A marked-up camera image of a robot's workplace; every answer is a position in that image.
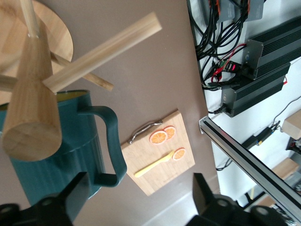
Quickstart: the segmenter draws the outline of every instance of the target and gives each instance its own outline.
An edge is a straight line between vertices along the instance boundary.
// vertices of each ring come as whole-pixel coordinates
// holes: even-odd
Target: black cable
[[[230,166],[230,164],[232,163],[233,161],[231,160],[231,158],[228,158],[228,160],[226,161],[225,165],[223,167],[220,167],[220,168],[215,168],[216,171],[222,171],[223,169],[227,168],[228,166]]]
[[[279,116],[279,115],[281,115],[282,114],[282,112],[284,112],[285,110],[286,110],[286,108],[292,103],[292,102],[294,102],[294,101],[296,101],[296,100],[299,100],[301,98],[301,96],[300,97],[298,97],[298,98],[296,98],[296,99],[294,99],[294,100],[292,100],[290,103],[288,103],[288,105],[278,114],[278,115],[276,115],[275,116],[275,118],[274,118],[274,120],[273,120],[273,124],[275,123],[275,120],[276,120],[276,118]]]
[[[217,109],[213,112],[209,112],[209,113],[210,114],[219,114],[219,113],[225,112],[226,110],[227,110],[227,105],[224,103],[224,104],[222,104],[222,106],[219,109]]]
[[[213,76],[213,73],[215,72],[217,65],[215,65],[213,63],[209,73],[207,73],[206,76],[204,76],[205,69],[207,68],[207,65],[210,62],[212,57],[220,61],[221,60],[220,57],[231,53],[236,48],[236,46],[238,45],[240,36],[241,36],[243,22],[245,21],[245,17],[246,17],[246,13],[247,13],[247,12],[246,13],[242,12],[242,16],[235,23],[232,22],[231,24],[227,25],[225,28],[223,27],[223,22],[222,22],[220,25],[219,34],[217,35],[216,30],[217,30],[218,12],[217,12],[217,8],[215,7],[215,1],[216,0],[209,0],[209,4],[210,4],[209,22],[208,22],[208,26],[204,32],[200,29],[197,22],[193,18],[190,6],[188,8],[191,23],[196,28],[196,30],[198,30],[199,33],[202,35],[201,41],[195,47],[197,60],[199,61],[201,59],[204,59],[205,57],[208,58],[207,60],[205,60],[205,63],[202,65],[202,68],[200,69],[200,79],[201,79],[201,83],[202,83],[202,88],[205,90],[210,90],[210,91],[217,91],[221,88],[220,84],[218,84],[218,86],[212,86],[212,87],[210,85],[206,85],[206,80],[210,79]],[[232,0],[231,2],[233,4],[236,3],[236,5],[242,9],[246,5],[245,0],[242,1],[241,5],[239,5],[234,0]],[[219,47],[225,47],[225,46],[231,44],[233,41],[235,41],[235,43],[230,48],[230,50],[223,52],[223,53],[218,53],[217,49]],[[238,53],[243,48],[238,49],[232,55]]]
[[[239,50],[237,50],[235,53],[233,53],[232,56],[234,56],[235,54],[237,54],[238,52],[242,51],[244,48],[246,48],[246,46],[242,46]]]

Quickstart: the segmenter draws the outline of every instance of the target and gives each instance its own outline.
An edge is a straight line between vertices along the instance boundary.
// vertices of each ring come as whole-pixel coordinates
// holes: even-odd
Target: dried orange slice
[[[168,140],[173,138],[175,135],[175,127],[174,126],[167,126],[163,129],[168,134]]]
[[[164,143],[168,138],[168,134],[164,130],[158,130],[151,134],[150,142],[153,145],[160,145]]]
[[[179,160],[180,158],[182,158],[184,155],[185,155],[185,148],[181,147],[179,149],[177,149],[175,152],[174,152],[174,155],[173,155],[173,160]]]

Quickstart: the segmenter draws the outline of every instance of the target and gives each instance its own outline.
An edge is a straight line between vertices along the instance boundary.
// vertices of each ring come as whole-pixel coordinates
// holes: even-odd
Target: metal handle
[[[139,134],[145,132],[146,130],[148,130],[149,128],[153,127],[153,126],[157,126],[157,125],[161,125],[163,123],[162,120],[159,120],[159,121],[152,121],[150,122],[149,124],[143,126],[142,128],[136,130],[134,133],[133,133],[133,136],[131,139],[129,139],[127,142],[131,145],[133,143],[133,141],[135,140],[136,136],[138,136]]]

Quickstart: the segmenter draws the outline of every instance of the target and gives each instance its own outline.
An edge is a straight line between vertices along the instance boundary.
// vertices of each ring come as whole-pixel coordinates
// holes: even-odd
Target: teal watering can
[[[88,172],[92,197],[102,186],[117,186],[127,171],[113,110],[105,106],[91,106],[87,90],[59,92],[57,100],[63,135],[59,150],[41,161],[10,159],[31,205],[46,195],[61,192],[79,172]],[[0,105],[1,131],[7,107],[8,104]],[[105,173],[94,115],[105,122],[115,174]]]

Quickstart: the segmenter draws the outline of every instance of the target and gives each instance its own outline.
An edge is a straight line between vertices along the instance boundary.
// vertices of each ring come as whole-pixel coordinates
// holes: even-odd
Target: bamboo dowel
[[[32,0],[20,0],[23,15],[28,28],[29,36],[32,38],[39,37],[39,25],[36,14],[33,9]]]
[[[42,83],[52,74],[46,28],[40,24],[39,38],[26,37],[4,122],[2,145],[10,157],[38,161],[60,147],[56,96]]]
[[[12,92],[17,81],[17,78],[0,74],[0,90]]]
[[[45,79],[43,83],[56,93],[161,29],[156,14],[150,13],[58,73]]]
[[[61,56],[50,52],[51,55],[51,60],[61,66],[67,66],[70,64],[70,62],[64,58],[62,58]],[[16,64],[19,61],[18,58],[14,59],[14,62],[11,61],[11,64]],[[5,69],[7,69],[6,65],[3,66],[3,71],[5,71]],[[105,88],[108,91],[111,91],[114,88],[114,85],[112,83],[109,83],[108,81],[99,78],[97,75],[92,74],[92,73],[88,73],[86,74],[84,77],[84,79],[94,83],[95,85],[101,86],[103,88]],[[15,83],[17,82],[17,79],[11,76],[5,76],[5,75],[0,75],[0,90],[1,91],[6,91],[6,92],[12,92],[13,91],[13,87],[15,85]]]
[[[70,62],[64,58],[62,58],[61,56],[51,52],[51,60],[61,66],[68,66],[70,64]],[[92,74],[92,73],[88,73],[86,74],[84,77],[84,79],[98,85],[101,86],[103,88],[105,88],[108,91],[111,91],[114,88],[114,85],[112,83],[109,83],[108,81],[99,78],[97,75]]]

